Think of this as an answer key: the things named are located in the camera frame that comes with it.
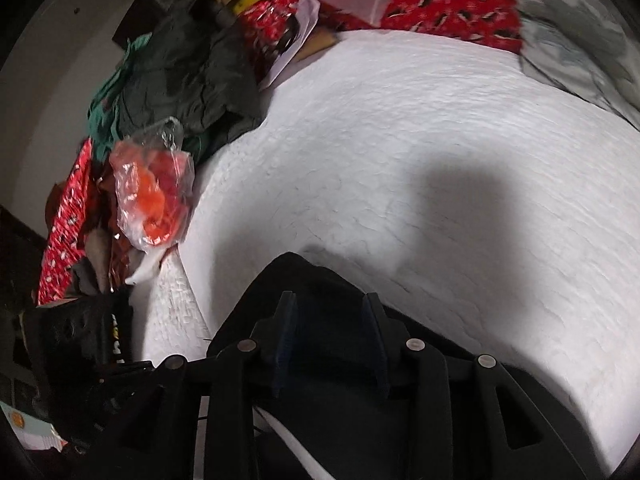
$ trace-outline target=red fabric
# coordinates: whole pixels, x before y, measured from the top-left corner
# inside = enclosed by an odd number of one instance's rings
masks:
[[[61,300],[71,284],[70,268],[84,256],[78,247],[90,207],[92,142],[87,139],[76,158],[60,197],[60,206],[42,257],[38,305]]]
[[[240,15],[259,78],[264,74],[260,64],[264,64],[265,46],[277,42],[297,2],[261,0]],[[325,3],[320,7],[319,25],[340,31],[374,28]],[[522,47],[515,0],[391,0],[380,28],[449,36],[516,54]]]

